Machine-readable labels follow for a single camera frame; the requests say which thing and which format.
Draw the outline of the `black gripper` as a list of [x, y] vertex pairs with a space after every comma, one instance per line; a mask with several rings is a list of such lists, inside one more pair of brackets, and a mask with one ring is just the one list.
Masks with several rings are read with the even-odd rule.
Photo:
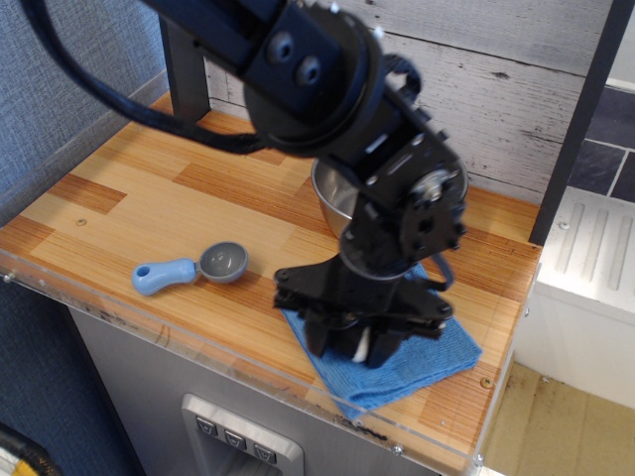
[[340, 256], [276, 272], [275, 306], [295, 310], [305, 322], [308, 350], [322, 357], [333, 330], [371, 328], [366, 366], [383, 366], [413, 335], [437, 338], [452, 308], [427, 279], [372, 279], [350, 270]]

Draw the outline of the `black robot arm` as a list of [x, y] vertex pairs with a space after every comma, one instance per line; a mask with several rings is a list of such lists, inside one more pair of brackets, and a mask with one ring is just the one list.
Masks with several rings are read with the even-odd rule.
[[[443, 285], [409, 278], [464, 233], [466, 174], [414, 106], [419, 79], [352, 14], [296, 1], [156, 1], [210, 60], [239, 78], [258, 138], [315, 158], [357, 191], [338, 254], [276, 273], [278, 307], [305, 322], [317, 356], [370, 368], [407, 338], [439, 337]], [[401, 89], [387, 81], [404, 73]]]

